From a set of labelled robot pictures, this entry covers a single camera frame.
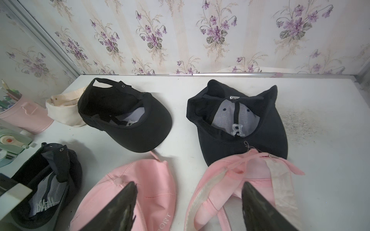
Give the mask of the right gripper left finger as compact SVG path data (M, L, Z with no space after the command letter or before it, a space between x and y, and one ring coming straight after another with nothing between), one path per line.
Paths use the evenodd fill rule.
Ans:
M131 231L138 190L129 182L89 223L83 231Z

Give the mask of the pink cap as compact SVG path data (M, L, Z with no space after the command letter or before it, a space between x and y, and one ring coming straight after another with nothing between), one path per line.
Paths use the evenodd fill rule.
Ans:
M109 172L83 198L71 223L71 231L87 225L130 182L138 189L134 231L170 230L176 204L176 185L167 161L141 159Z
M212 163L190 200L186 231L245 231L242 188L250 183L297 230L302 223L292 174L304 173L286 159L256 149Z

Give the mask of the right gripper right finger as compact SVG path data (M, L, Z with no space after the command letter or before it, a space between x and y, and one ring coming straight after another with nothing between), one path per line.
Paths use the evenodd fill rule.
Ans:
M247 231L297 231L249 182L242 188L242 211Z

